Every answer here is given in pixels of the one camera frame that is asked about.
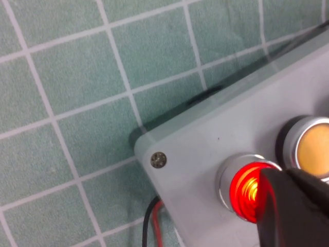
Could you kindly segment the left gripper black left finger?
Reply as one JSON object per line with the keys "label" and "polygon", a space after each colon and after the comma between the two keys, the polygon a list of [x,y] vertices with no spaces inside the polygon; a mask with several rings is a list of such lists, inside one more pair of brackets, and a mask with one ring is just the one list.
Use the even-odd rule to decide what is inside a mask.
{"label": "left gripper black left finger", "polygon": [[257,201],[260,246],[328,246],[328,213],[285,171],[261,170]]}

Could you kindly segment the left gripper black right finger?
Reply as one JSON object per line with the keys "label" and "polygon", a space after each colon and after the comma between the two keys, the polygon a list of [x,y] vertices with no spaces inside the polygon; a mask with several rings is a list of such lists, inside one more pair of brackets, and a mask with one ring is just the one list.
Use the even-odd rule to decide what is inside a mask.
{"label": "left gripper black right finger", "polygon": [[323,213],[328,213],[328,184],[326,182],[297,168],[287,169],[285,173],[310,201]]}

